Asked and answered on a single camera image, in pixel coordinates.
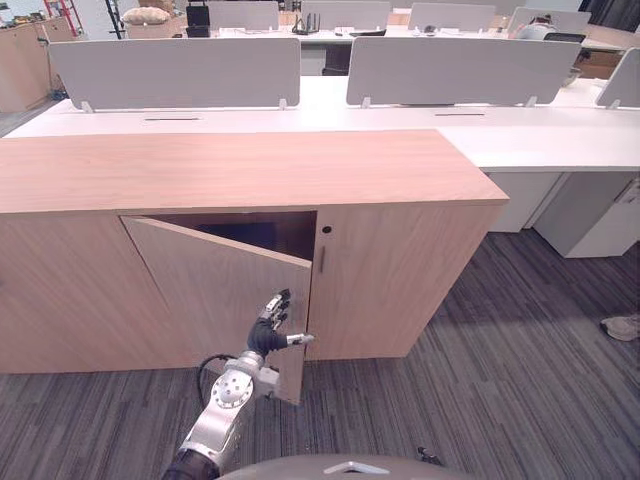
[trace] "white desk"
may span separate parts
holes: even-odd
[[[219,36],[221,38],[264,38],[264,37],[279,37],[279,38],[298,38],[302,45],[341,45],[351,44],[354,37],[349,35],[348,30],[345,29],[344,33],[338,32],[336,34],[333,30],[321,30],[317,33],[310,35],[294,35],[291,33],[291,25],[281,26],[279,30],[272,32],[261,31],[245,31],[239,28],[224,28],[219,32],[212,32],[212,36]],[[414,30],[409,30],[406,25],[387,25],[387,37],[413,37],[418,35]],[[498,32],[497,29],[491,28],[488,31],[480,32],[458,32],[458,33],[446,33],[438,32],[436,37],[459,37],[459,38],[508,38],[507,32]],[[597,40],[591,40],[586,38],[582,42],[582,47],[587,49],[598,49],[607,51],[623,51],[623,47],[612,45]]]
[[[595,106],[597,81],[578,79],[549,106],[369,109],[346,104],[346,77],[302,77],[300,105],[269,109],[136,110],[85,114],[69,100],[8,137],[112,133],[310,132],[435,128],[487,172],[640,167],[640,111]]]
[[[224,28],[219,32],[212,32],[212,36],[219,36],[221,38],[265,38],[265,37],[278,37],[278,38],[297,38],[300,40],[302,47],[302,59],[301,59],[301,72],[303,75],[322,75],[322,69],[325,66],[326,48],[331,45],[351,45],[354,37],[345,32],[334,32],[333,30],[321,30],[317,33],[310,35],[294,35],[291,33],[291,25],[281,26],[279,30],[272,32],[251,32],[238,28]],[[406,25],[388,25],[387,37],[414,37],[424,36],[409,30]],[[437,37],[446,38],[507,38],[506,32],[498,33],[495,28],[486,32],[459,32],[459,33],[446,33],[438,32]],[[582,42],[583,48],[600,50],[600,51],[623,51],[621,47],[610,45],[604,42],[598,42],[595,40],[585,39]]]

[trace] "wooden cabinet in background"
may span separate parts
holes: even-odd
[[[582,71],[582,78],[601,78],[608,79],[613,74],[613,71],[622,60],[621,52],[588,52],[588,56],[578,56],[575,64],[576,68]]]
[[[24,112],[42,103],[59,82],[49,70],[46,46],[73,40],[65,18],[0,30],[0,112]]]

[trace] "wooden cabinet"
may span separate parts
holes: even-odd
[[[0,372],[186,365],[115,215],[0,218]]]
[[[437,204],[319,210],[308,358],[409,353],[498,213]]]
[[[283,331],[316,335],[306,358],[404,356],[507,200],[429,131],[0,139],[0,151],[3,372],[235,354],[283,288]],[[269,357],[293,402],[304,355]]]
[[[54,18],[0,30],[0,112],[22,112],[42,102],[51,87],[59,88],[48,53],[38,38],[71,41],[65,18]]]
[[[215,215],[206,217],[209,225],[225,225]],[[123,220],[171,310],[172,335],[192,364],[213,353],[238,354],[246,349],[247,334],[260,309],[285,288],[291,291],[291,306],[280,331],[306,330],[309,260],[160,220]],[[236,230],[251,233],[247,228]],[[268,358],[280,369],[281,397],[295,403],[303,357],[302,348],[289,348]]]

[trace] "striped carpet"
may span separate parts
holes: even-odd
[[[639,255],[489,234],[407,358],[309,363],[234,465],[425,446],[479,478],[640,478],[640,342],[598,328],[638,312]],[[0,478],[157,478],[197,414],[192,370],[0,376]]]

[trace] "black cable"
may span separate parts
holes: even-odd
[[[212,355],[210,357],[205,358],[200,365],[198,366],[198,374],[196,376],[196,386],[198,387],[198,399],[200,400],[200,406],[204,410],[204,407],[207,406],[204,400],[204,393],[202,392],[202,373],[204,372],[205,367],[209,362],[213,360],[227,360],[237,359],[238,357],[234,357],[233,355],[227,355],[226,353],[219,353],[217,355]]]

